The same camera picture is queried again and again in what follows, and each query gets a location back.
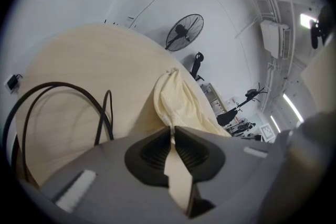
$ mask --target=crumpled cloth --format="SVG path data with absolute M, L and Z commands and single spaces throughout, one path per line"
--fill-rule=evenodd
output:
M 154 107 L 166 126 L 175 126 L 231 137 L 217 122 L 206 117 L 195 94 L 178 69 L 161 75 L 154 88 Z

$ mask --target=wooden table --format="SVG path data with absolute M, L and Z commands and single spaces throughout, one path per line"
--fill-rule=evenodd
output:
M 102 105 L 110 89 L 118 139 L 164 126 L 153 106 L 153 89 L 159 76 L 174 67 L 181 70 L 205 115 L 216 121 L 198 84 L 168 51 L 135 31 L 105 24 L 70 29 L 43 46 L 24 74 L 19 96 L 41 83 L 61 81 L 84 88 Z M 27 111 L 39 93 L 16 115 L 20 145 Z M 38 101 L 26 140 L 27 166 L 38 185 L 93 147 L 98 119 L 86 98 L 68 88 L 53 89 Z M 106 140 L 103 130 L 100 142 Z

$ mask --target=ceiling light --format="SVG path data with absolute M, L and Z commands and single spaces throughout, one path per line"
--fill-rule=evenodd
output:
M 300 115 L 299 111 L 296 109 L 292 101 L 288 98 L 287 95 L 283 95 L 283 98 L 287 101 L 287 103 L 290 105 L 290 107 L 293 109 L 295 115 L 298 117 L 300 122 L 303 122 L 303 117 Z
M 314 21 L 316 22 L 317 19 L 316 18 L 313 18 L 313 17 L 310 17 L 306 14 L 301 14 L 300 15 L 300 22 L 301 22 L 301 25 L 304 26 L 304 27 L 307 27 L 310 29 L 310 21 Z
M 280 129 L 279 129 L 279 126 L 277 125 L 277 123 L 275 122 L 273 116 L 271 115 L 271 119 L 273 120 L 274 124 L 275 124 L 275 127 L 278 129 L 278 132 L 281 132 Z

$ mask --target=white air conditioner unit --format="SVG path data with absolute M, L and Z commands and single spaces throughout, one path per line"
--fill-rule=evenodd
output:
M 287 25 L 264 20 L 260 24 L 264 48 L 275 58 L 288 59 L 290 29 Z

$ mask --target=wall-mounted fan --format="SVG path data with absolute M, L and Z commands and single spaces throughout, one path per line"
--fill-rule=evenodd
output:
M 191 14 L 179 20 L 169 31 L 166 50 L 177 51 L 195 40 L 203 29 L 204 20 L 200 14 Z

